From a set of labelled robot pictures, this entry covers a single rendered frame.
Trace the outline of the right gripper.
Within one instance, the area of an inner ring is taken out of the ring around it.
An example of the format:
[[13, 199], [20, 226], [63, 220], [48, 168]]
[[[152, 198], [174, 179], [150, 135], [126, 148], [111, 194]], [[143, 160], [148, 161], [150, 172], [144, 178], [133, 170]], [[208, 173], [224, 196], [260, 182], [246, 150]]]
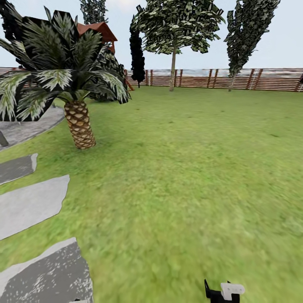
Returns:
[[211, 303], [240, 303], [238, 294], [232, 293], [232, 301], [225, 300], [221, 294], [221, 291], [210, 290], [207, 280], [205, 279], [205, 290], [207, 298], [210, 298]]

